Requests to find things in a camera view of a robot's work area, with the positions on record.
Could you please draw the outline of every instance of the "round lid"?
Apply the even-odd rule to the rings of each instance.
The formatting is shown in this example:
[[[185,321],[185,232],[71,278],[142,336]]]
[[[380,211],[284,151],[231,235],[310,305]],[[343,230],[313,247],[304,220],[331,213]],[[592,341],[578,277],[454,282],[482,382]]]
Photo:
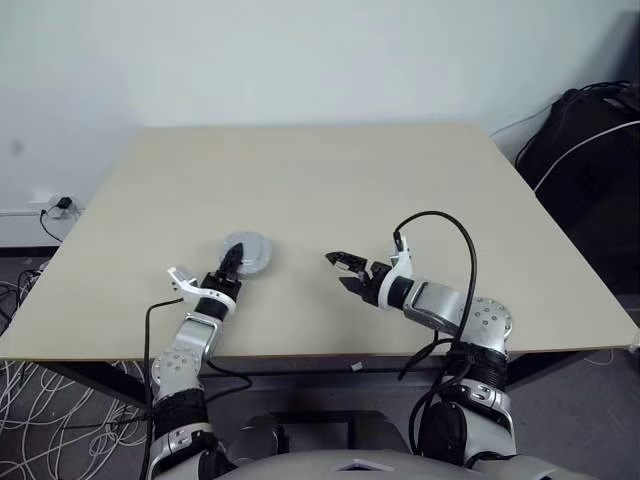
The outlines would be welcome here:
[[[234,232],[224,239],[220,260],[236,244],[242,243],[244,254],[238,273],[250,275],[264,269],[271,260],[271,242],[257,232]]]

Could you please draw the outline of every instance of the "gray carpet floor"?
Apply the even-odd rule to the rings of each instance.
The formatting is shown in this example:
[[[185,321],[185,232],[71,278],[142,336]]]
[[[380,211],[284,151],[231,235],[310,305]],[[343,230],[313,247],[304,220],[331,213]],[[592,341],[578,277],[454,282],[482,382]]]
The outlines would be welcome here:
[[[0,258],[0,280],[15,282],[19,271],[39,265],[41,259],[31,259],[28,264],[25,262],[29,262],[29,259]],[[8,304],[3,303],[2,307],[8,308]],[[594,353],[590,359],[603,362],[608,357],[609,352],[603,351]],[[51,399],[48,404],[32,423],[55,420],[69,412],[86,394],[85,387],[78,384],[43,394],[42,384],[47,385],[53,378],[52,374],[40,367],[29,378],[33,367],[29,368],[23,375],[23,391],[8,410],[7,421],[17,422],[28,418],[30,411],[37,412],[38,405],[43,405],[49,395]],[[49,389],[57,381],[53,380]],[[3,370],[0,372],[0,388],[3,390],[6,388],[5,382],[6,371]],[[219,399],[211,405],[209,413],[214,431],[224,440],[232,439],[250,417],[284,410],[378,410],[404,433],[411,407],[422,392],[423,389],[413,387],[249,390]],[[603,366],[581,360],[509,393],[520,453],[534,455],[601,480],[640,479],[640,375],[637,357],[625,351],[616,351],[611,363]],[[34,408],[36,400],[40,403]],[[101,423],[109,409],[114,407],[122,405],[114,404],[112,399],[94,392],[68,425]],[[5,412],[0,412],[0,421],[3,421]],[[113,413],[113,418],[123,418],[120,413]],[[135,415],[135,412],[128,409],[124,415]],[[5,428],[0,434],[0,478],[56,478],[51,476],[49,470],[55,471],[57,451],[51,455],[42,455],[42,452],[59,441],[59,432],[54,436],[58,425],[59,422],[30,425],[25,433],[24,426],[6,422],[5,427],[20,428]],[[110,451],[118,437],[120,443],[135,443],[143,438],[142,427],[136,430],[136,426],[131,426],[124,432],[120,427],[120,430],[103,435],[102,440],[94,439],[105,430],[60,450],[57,460],[59,478],[80,478],[92,465],[91,462],[96,467],[105,457],[97,451]],[[294,451],[342,448],[346,442],[345,429],[341,425],[313,428],[296,426],[288,431]],[[70,441],[85,433],[87,430],[65,430],[63,441]],[[28,463],[30,472],[25,471],[23,475],[20,468],[16,468],[3,475],[3,472],[14,468],[16,463],[20,464],[25,458],[33,459]],[[120,445],[113,449],[101,469],[91,478],[137,478],[141,459],[140,445]]]

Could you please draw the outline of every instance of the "black cable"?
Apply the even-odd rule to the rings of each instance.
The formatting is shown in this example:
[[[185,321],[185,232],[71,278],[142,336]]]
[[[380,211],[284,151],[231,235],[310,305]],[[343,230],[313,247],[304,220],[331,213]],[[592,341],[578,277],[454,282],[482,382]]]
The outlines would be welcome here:
[[[471,470],[478,460],[484,460],[484,461],[509,460],[510,458],[513,458],[515,456],[516,455],[500,455],[496,452],[491,452],[491,451],[478,452],[475,455],[472,455],[469,458],[469,460],[464,462],[464,465],[462,465],[462,468],[468,468],[469,470]]]
[[[464,240],[467,243],[467,248],[469,249],[469,257],[470,257],[470,260],[471,260],[471,271],[470,271],[470,274],[469,274],[469,286],[467,288],[467,298],[465,299],[465,302],[464,302],[464,308],[462,310],[462,316],[460,317],[460,324],[458,325],[458,331],[456,332],[454,337],[452,339],[439,340],[438,336],[434,334],[433,341],[429,345],[427,345],[424,348],[422,348],[419,352],[417,352],[413,357],[411,357],[409,359],[407,364],[400,371],[399,378],[402,378],[404,373],[406,373],[406,371],[409,368],[411,368],[413,365],[415,365],[419,361],[421,361],[424,358],[426,358],[427,355],[429,355],[437,345],[441,345],[442,343],[447,343],[447,341],[450,341],[452,349],[457,349],[458,348],[458,346],[460,345],[460,339],[462,338],[462,334],[464,332],[464,328],[467,325],[467,320],[469,319],[469,312],[471,311],[471,303],[473,301],[473,294],[474,294],[475,288],[476,288],[478,259],[477,259],[477,256],[476,256],[475,246],[473,245],[473,240],[471,239],[471,235],[469,235],[469,232],[464,227],[464,225],[462,225],[462,223],[460,223],[460,221],[458,219],[456,219],[455,217],[449,215],[448,213],[440,212],[438,210],[427,210],[427,211],[424,211],[424,212],[419,212],[419,213],[416,213],[414,215],[411,215],[409,218],[407,218],[407,219],[403,220],[402,222],[400,222],[400,224],[396,227],[396,229],[393,232],[393,239],[394,239],[394,242],[396,244],[396,247],[397,247],[398,251],[402,250],[402,237],[400,235],[400,229],[402,229],[402,227],[404,227],[408,223],[412,222],[416,218],[426,217],[426,216],[442,217],[442,218],[444,218],[446,220],[449,220],[451,223],[453,223],[458,228],[458,230],[460,231],[460,233],[464,237]],[[447,380],[446,382],[441,384],[440,382],[442,381],[442,378],[444,377],[444,375],[445,375],[448,367],[450,366],[450,364],[451,364],[451,359],[450,358],[445,360],[445,362],[443,363],[443,366],[442,366],[442,368],[440,370],[440,373],[438,374],[438,377],[433,382],[433,385],[435,385],[435,386],[432,387],[427,393],[422,395],[422,397],[420,397],[420,399],[418,399],[418,401],[416,402],[416,404],[413,407],[413,410],[411,411],[411,415],[409,416],[409,443],[411,445],[411,451],[412,451],[412,453],[414,455],[419,455],[420,454],[420,452],[418,450],[418,447],[417,447],[417,442],[416,442],[416,439],[415,439],[415,422],[416,422],[416,417],[418,416],[418,413],[420,413],[421,409],[427,408],[431,404],[431,401],[433,400],[433,397],[438,392],[440,392],[443,389],[449,387],[450,385],[454,385],[454,384],[458,383],[460,380],[462,380],[464,378],[464,376],[469,372],[469,369],[471,368],[471,366],[468,363],[465,364],[463,366],[463,368],[462,368],[462,371],[458,375],[450,378],[449,380]]]
[[[20,305],[22,305],[22,300],[23,300],[23,295],[22,295],[22,291],[23,290],[27,290],[27,293],[29,293],[31,291],[31,289],[33,288],[32,285],[32,280],[33,277],[35,276],[39,276],[40,272],[38,272],[37,270],[23,270],[18,274],[18,280],[16,282],[16,286],[18,288],[16,288],[16,310],[18,309],[18,307]],[[25,276],[28,283],[28,286],[25,286],[24,288],[22,287],[22,276]]]
[[[51,238],[55,238],[60,243],[62,243],[62,240],[60,240],[58,237],[56,237],[53,233],[51,233],[49,230],[47,230],[47,227],[44,226],[44,221],[42,220],[42,217],[44,217],[46,214],[47,214],[46,210],[40,210],[40,226],[42,227],[42,229],[45,232],[47,232],[47,235],[49,235]]]
[[[445,343],[451,342],[453,342],[453,339],[451,338],[443,338],[441,340],[438,340],[438,332],[435,332],[434,340],[430,344],[426,345],[421,350],[416,352],[409,360],[407,360],[407,363],[405,363],[404,367],[402,367],[402,370],[400,370],[400,372],[398,373],[398,380],[402,380],[411,368],[431,355],[433,353],[433,350],[438,345],[444,345]]]
[[[0,285],[0,287],[5,288],[5,291],[0,293],[0,304],[11,296],[15,297],[16,290],[14,288],[8,287],[7,285]]]
[[[2,329],[2,332],[0,332],[0,335],[2,335],[5,332],[5,330],[9,328],[9,324],[11,323],[11,317],[2,308],[0,308],[0,317],[4,318],[4,321],[6,322],[4,325],[4,328]]]
[[[144,422],[147,420],[147,415],[136,415],[135,417],[128,418],[127,420],[118,420],[113,422],[94,423],[89,425],[71,425],[69,427],[63,427],[62,430],[79,430],[83,428],[98,428],[106,427],[107,425],[127,425],[129,423]]]
[[[165,307],[167,305],[173,305],[175,303],[182,302],[181,298],[175,300],[169,300],[167,302],[156,303],[151,305],[147,309],[147,313],[144,318],[144,359],[142,376],[144,380],[144,398],[147,409],[147,437],[144,442],[144,459],[142,460],[142,470],[140,471],[140,480],[146,480],[147,468],[149,468],[149,455],[151,448],[151,436],[153,435],[153,424],[151,421],[151,412],[153,411],[153,395],[151,392],[151,378],[149,375],[149,334],[151,329],[151,312],[159,307]]]
[[[122,404],[123,408],[122,408],[122,412],[120,412],[120,415],[118,415],[116,421],[113,423],[113,425],[115,425],[115,432],[116,435],[120,434],[120,427],[123,425],[121,422],[123,422],[124,420],[124,416],[127,414],[127,410],[129,409],[129,406],[127,404]],[[117,404],[116,406],[116,410],[120,408],[120,404]]]
[[[418,416],[420,409],[422,407],[426,408],[426,406],[430,405],[431,401],[433,400],[433,397],[436,396],[439,392],[443,391],[444,389],[446,389],[451,385],[455,385],[456,383],[460,382],[460,380],[462,380],[467,375],[467,373],[469,373],[470,369],[471,369],[471,365],[466,364],[458,375],[450,378],[446,382],[441,383],[434,388],[431,388],[427,393],[422,395],[422,397],[420,397],[416,402],[416,404],[413,406],[413,410],[411,410],[411,414],[409,415],[409,444],[411,446],[411,453],[413,453],[414,455],[421,454],[415,439],[415,423],[416,423],[416,417]],[[445,371],[446,369],[444,368],[440,371],[440,374],[438,375],[438,378],[436,379],[436,382],[434,382],[434,384],[437,384],[442,380],[442,377],[444,377]]]
[[[469,232],[467,232],[467,229],[464,228],[464,225],[462,225],[462,223],[460,223],[460,221],[457,218],[449,215],[448,213],[440,212],[438,210],[427,210],[424,212],[418,212],[415,215],[411,215],[409,218],[400,222],[400,224],[396,227],[396,229],[393,232],[393,238],[399,250],[402,248],[402,244],[400,240],[400,229],[405,225],[407,225],[408,223],[415,220],[416,218],[427,217],[427,216],[442,217],[446,220],[449,220],[451,223],[453,223],[458,228],[462,236],[464,237],[465,242],[467,242],[467,247],[469,248],[469,256],[471,257],[471,273],[469,274],[469,286],[467,288],[467,298],[464,302],[464,309],[462,311],[462,317],[460,318],[460,325],[458,326],[458,331],[456,332],[456,335],[453,337],[453,347],[455,348],[457,344],[460,343],[460,337],[462,336],[464,327],[467,325],[467,319],[469,318],[469,311],[471,310],[471,302],[473,301],[473,293],[476,289],[476,276],[477,276],[477,269],[478,269],[478,259],[476,257],[476,248],[473,245],[473,240],[471,240],[471,235],[469,235]]]
[[[593,94],[594,91],[600,92],[602,90],[612,89],[612,92],[614,92],[615,91],[614,89],[618,89],[618,91],[621,91],[626,88],[629,88],[630,86],[631,86],[631,82],[627,80],[618,80],[614,82],[591,83],[589,85],[585,85],[580,89],[568,90],[567,92],[565,92],[565,94],[562,95],[560,99],[558,99],[556,102],[553,103],[552,107],[555,107],[556,105],[558,105],[559,102],[564,103],[564,105],[562,105],[560,107],[560,110],[556,112],[554,112],[552,108],[549,118],[547,118],[547,120],[545,121],[543,126],[540,128],[540,130],[537,133],[535,133],[531,138],[529,138],[529,140],[527,140],[524,146],[518,151],[518,154],[516,155],[515,160],[513,162],[514,167],[518,166],[518,164],[520,163],[520,160],[522,159],[522,156],[525,154],[527,149],[531,146],[533,141],[538,137],[540,132],[542,132],[545,129],[545,127],[551,126],[551,124],[554,122],[554,119],[558,118],[558,115],[562,115],[562,117],[560,118],[560,122],[558,123],[558,126],[556,128],[556,139],[557,139],[558,135],[560,134],[560,131],[562,130],[562,127],[564,126],[565,118],[566,118],[567,112],[569,111],[569,108],[571,108],[571,106],[573,106],[578,100],[580,100],[585,96],[589,96]]]
[[[232,393],[237,393],[243,390],[247,390],[253,386],[253,381],[244,373],[234,372],[231,370],[227,370],[226,368],[218,367],[211,360],[207,360],[207,365],[209,365],[209,367],[212,368],[213,370],[216,370],[222,374],[228,375],[230,377],[240,378],[244,380],[246,384],[241,385],[239,387],[230,388],[228,390],[223,390],[222,392],[214,393],[209,398],[205,399],[205,403],[213,402],[214,400],[217,400],[220,397],[224,397],[225,395],[230,395]]]

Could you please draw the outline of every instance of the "white cable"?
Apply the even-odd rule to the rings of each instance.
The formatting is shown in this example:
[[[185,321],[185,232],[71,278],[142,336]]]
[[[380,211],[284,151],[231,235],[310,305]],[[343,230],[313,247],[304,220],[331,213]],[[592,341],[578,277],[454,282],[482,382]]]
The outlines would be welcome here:
[[[116,362],[115,365],[128,373],[129,368],[126,363]],[[139,365],[135,362],[132,363],[132,365],[133,373],[141,374]],[[40,392],[33,400],[27,418],[24,420],[8,419],[7,416],[12,403],[16,401],[20,394],[27,388],[32,379],[34,382],[37,381],[33,377],[38,371],[38,368],[39,367],[34,364],[24,364],[13,361],[4,361],[0,367],[0,375],[6,374],[4,390],[0,397],[0,412],[4,413],[4,419],[0,418],[0,434],[3,428],[7,430],[24,428],[22,431],[21,442],[22,462],[0,460],[0,465],[10,466],[9,469],[0,472],[0,478],[3,478],[16,470],[20,470],[23,480],[33,480],[35,476],[34,472],[31,470],[30,464],[45,457],[50,478],[53,480],[61,480],[62,477],[59,469],[62,465],[61,459],[64,448],[76,442],[88,440],[87,446],[89,461],[84,472],[82,472],[80,476],[74,475],[73,478],[76,478],[77,480],[90,480],[95,477],[118,447],[130,447],[144,443],[146,432],[143,431],[142,435],[139,435],[138,432],[141,425],[139,422],[121,424],[119,425],[120,430],[118,430],[118,426],[116,426],[115,422],[136,418],[139,416],[139,410],[129,410],[130,407],[120,405],[120,402],[117,400],[113,400],[111,402],[111,405],[109,406],[102,421],[96,422],[101,424],[99,427],[92,429],[86,434],[65,441],[64,434],[66,427],[69,426],[74,414],[85,407],[94,391],[87,388],[84,393],[82,393],[80,399],[68,412],[60,417],[45,420],[46,417],[44,417],[43,414],[55,395],[74,395],[77,394],[77,391],[75,389],[68,389],[74,382],[69,382],[64,377],[52,374],[48,370],[44,369],[42,374],[39,376],[39,383],[41,387]],[[28,442],[26,441],[28,429],[32,426],[53,425],[56,423],[58,425],[49,441],[48,449],[35,456],[28,457]]]
[[[9,285],[10,287],[15,288],[16,290],[18,289],[18,286],[15,283],[11,283],[11,282],[5,282],[4,280],[0,280],[0,285]],[[20,290],[22,290],[22,294],[24,295],[24,292],[27,291],[26,287],[21,287]]]
[[[22,288],[22,293],[20,293],[20,305],[22,305],[22,303],[24,302],[24,299],[26,298],[26,296],[29,294],[29,292],[31,291],[31,289],[33,288],[33,284],[34,281],[37,280],[38,278],[40,278],[40,274],[33,274],[33,276],[29,276],[27,275],[27,281],[29,282],[29,285],[27,287],[23,287]]]
[[[588,358],[584,359],[585,362],[590,363],[591,365],[598,365],[599,367],[604,367],[606,365],[611,365],[613,363],[613,348],[609,349],[609,360],[605,362],[596,362],[594,360],[589,360]]]
[[[620,125],[616,125],[615,127],[612,127],[612,128],[610,128],[608,130],[605,130],[604,132],[597,133],[597,134],[593,135],[592,137],[589,137],[586,140],[583,140],[580,143],[578,143],[577,145],[574,145],[573,147],[571,147],[569,150],[567,150],[562,155],[560,155],[560,157],[555,162],[553,162],[551,164],[551,166],[549,167],[549,170],[547,170],[547,172],[542,176],[540,181],[538,181],[538,184],[533,188],[534,193],[538,191],[538,189],[540,188],[540,185],[542,185],[544,183],[544,181],[547,179],[549,174],[553,171],[554,168],[556,168],[556,165],[558,165],[558,163],[560,163],[560,161],[562,161],[562,159],[564,159],[564,157],[569,155],[571,152],[573,152],[574,150],[577,150],[581,146],[583,146],[583,145],[595,140],[596,138],[600,138],[600,137],[602,137],[604,135],[608,135],[611,132],[615,132],[615,131],[620,130],[622,128],[630,127],[632,125],[640,125],[640,120],[634,120],[633,122],[627,122],[627,123],[623,123],[623,124],[620,124]]]

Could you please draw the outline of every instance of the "tangled wires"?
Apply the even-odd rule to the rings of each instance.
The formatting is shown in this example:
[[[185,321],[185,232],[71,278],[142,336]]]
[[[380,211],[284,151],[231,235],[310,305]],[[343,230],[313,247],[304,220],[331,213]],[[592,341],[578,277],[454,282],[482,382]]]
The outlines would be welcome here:
[[[115,365],[142,377],[140,367],[135,363],[118,362]],[[75,433],[79,431],[74,428],[77,420],[86,419],[86,413],[96,406],[104,408],[104,400],[94,396],[92,389],[38,365],[5,361],[0,364],[0,382],[4,387],[0,397],[0,438],[9,431],[19,431],[21,457],[18,461],[0,459],[0,478],[20,472],[24,480],[40,479],[46,468],[53,480],[89,480],[95,477],[118,447],[144,443],[144,429],[133,421],[139,418],[140,412],[117,400],[110,402],[101,421],[89,426],[89,431],[83,425],[83,433]],[[54,404],[59,409],[61,403],[72,406],[66,407],[63,414],[56,415]],[[33,434],[40,436],[45,431],[51,434],[47,449],[33,452],[33,442],[30,441]],[[70,472],[64,468],[64,459],[65,454],[70,453],[67,447],[74,444],[86,446],[87,462],[83,470]],[[78,450],[73,449],[73,453],[77,457]],[[34,472],[36,462],[39,462],[37,474]],[[9,478],[18,477],[14,473]]]

